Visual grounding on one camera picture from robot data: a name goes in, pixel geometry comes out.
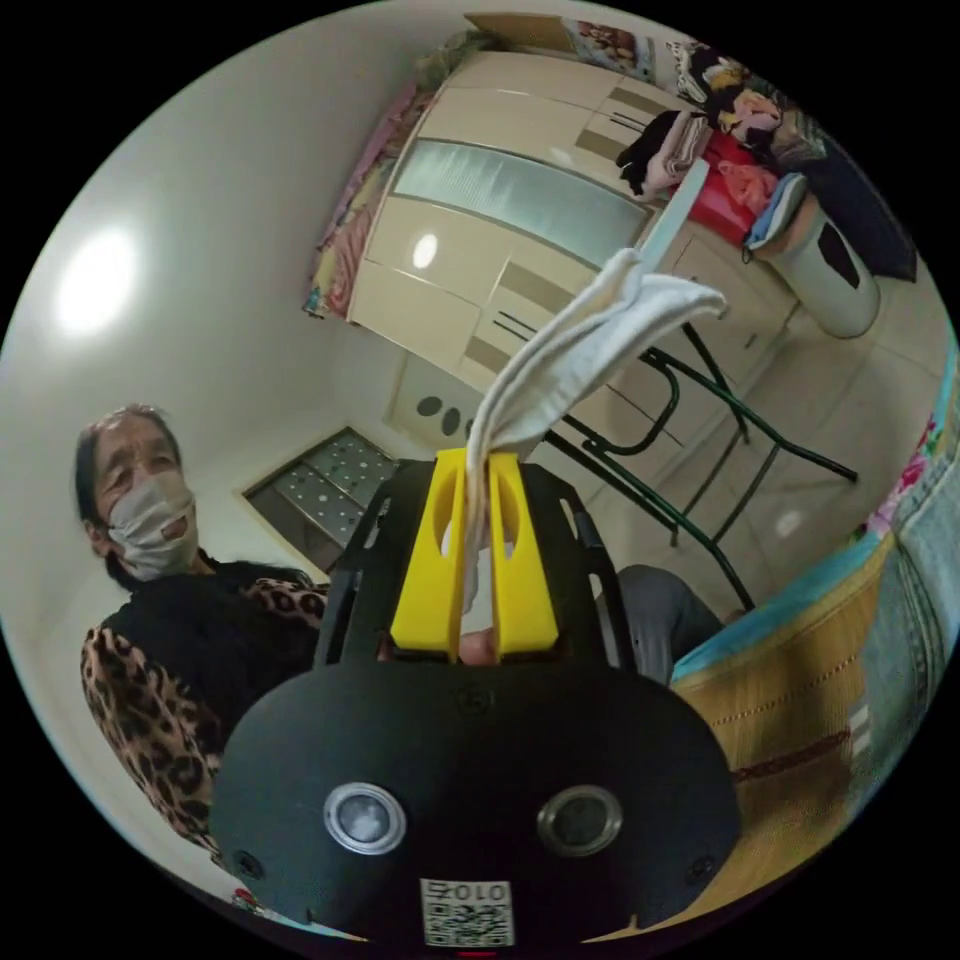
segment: leopard print shirt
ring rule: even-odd
[[[320,628],[326,586],[264,578],[244,593],[277,616]],[[179,678],[107,627],[87,633],[80,672],[93,718],[124,769],[181,837],[222,865],[209,833],[219,719]]]

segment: white face mask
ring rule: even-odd
[[[177,520],[186,521],[183,536],[165,540],[164,527]],[[186,573],[197,555],[197,514],[180,473],[165,470],[125,493],[110,511],[110,539],[138,580]]]

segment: white wall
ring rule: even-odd
[[[412,59],[510,0],[388,0],[311,21],[201,77],[134,131],[65,213],[0,354],[0,617],[14,665],[80,785],[148,856],[210,892],[233,881],[180,841],[123,773],[79,685],[87,628],[122,601],[73,512],[80,428],[136,400],[172,414],[204,543],[223,559],[298,562],[232,491],[345,422],[398,456],[382,425],[402,353],[300,310],[312,247]],[[581,3],[525,12],[638,26]],[[656,26],[643,26],[657,33]],[[139,273],[108,329],[58,327],[57,285],[89,236],[119,228]]]

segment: qr code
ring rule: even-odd
[[[421,880],[428,947],[514,946],[510,884]]]

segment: white trash can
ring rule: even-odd
[[[790,225],[753,254],[783,277],[824,333],[859,337],[877,318],[876,280],[811,192]]]

